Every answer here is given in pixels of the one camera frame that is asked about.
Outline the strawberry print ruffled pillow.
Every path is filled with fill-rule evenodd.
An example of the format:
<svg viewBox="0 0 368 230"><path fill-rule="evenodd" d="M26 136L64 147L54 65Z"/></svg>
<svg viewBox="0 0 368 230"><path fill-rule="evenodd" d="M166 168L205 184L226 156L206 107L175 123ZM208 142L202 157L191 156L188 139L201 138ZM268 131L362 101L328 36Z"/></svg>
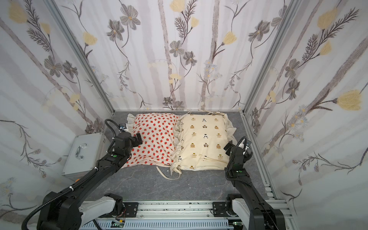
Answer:
<svg viewBox="0 0 368 230"><path fill-rule="evenodd" d="M169 167L176 150L174 127L179 119L172 113L145 113L127 117L128 131L140 134L142 144L134 147L125 168L136 165L156 165Z"/></svg>

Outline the cream bear print pillow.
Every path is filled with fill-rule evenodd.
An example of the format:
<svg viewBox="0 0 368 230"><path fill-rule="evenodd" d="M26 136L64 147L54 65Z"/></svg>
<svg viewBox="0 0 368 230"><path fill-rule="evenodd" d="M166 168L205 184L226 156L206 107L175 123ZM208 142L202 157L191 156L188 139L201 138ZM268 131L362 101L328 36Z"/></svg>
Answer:
<svg viewBox="0 0 368 230"><path fill-rule="evenodd" d="M229 162L225 146L235 143L236 129L225 113L206 115L186 114L179 117L174 127L175 151L170 157L170 178L182 171L224 170Z"/></svg>

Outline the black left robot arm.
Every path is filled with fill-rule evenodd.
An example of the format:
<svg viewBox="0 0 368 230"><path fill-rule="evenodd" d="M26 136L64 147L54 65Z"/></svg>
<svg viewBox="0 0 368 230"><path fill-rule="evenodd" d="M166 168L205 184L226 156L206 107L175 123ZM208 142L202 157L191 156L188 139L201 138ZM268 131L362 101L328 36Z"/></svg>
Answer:
<svg viewBox="0 0 368 230"><path fill-rule="evenodd" d="M119 216L124 213L126 208L122 197L111 193L93 202L90 208L81 207L92 191L130 160L132 149L143 143L140 133L130 134L120 125L117 128L119 133L113 134L106 155L96 161L95 167L62 191L47 194L43 204L24 219L21 225L23 230L28 228L28 222L35 214L39 214L38 230L77 230L100 216Z"/></svg>

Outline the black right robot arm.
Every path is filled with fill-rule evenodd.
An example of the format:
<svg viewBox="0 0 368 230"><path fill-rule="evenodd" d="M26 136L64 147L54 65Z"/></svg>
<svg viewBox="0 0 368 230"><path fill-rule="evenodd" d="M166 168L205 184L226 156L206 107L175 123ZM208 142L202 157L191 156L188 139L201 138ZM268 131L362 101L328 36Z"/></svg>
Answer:
<svg viewBox="0 0 368 230"><path fill-rule="evenodd" d="M244 164L253 156L250 141L246 136L237 144L229 141L224 147L229 161L225 167L225 178L230 181L240 193L245 204L235 204L236 199L230 198L228 213L237 215L247 230L285 230L284 214L272 208L260 195L254 186Z"/></svg>

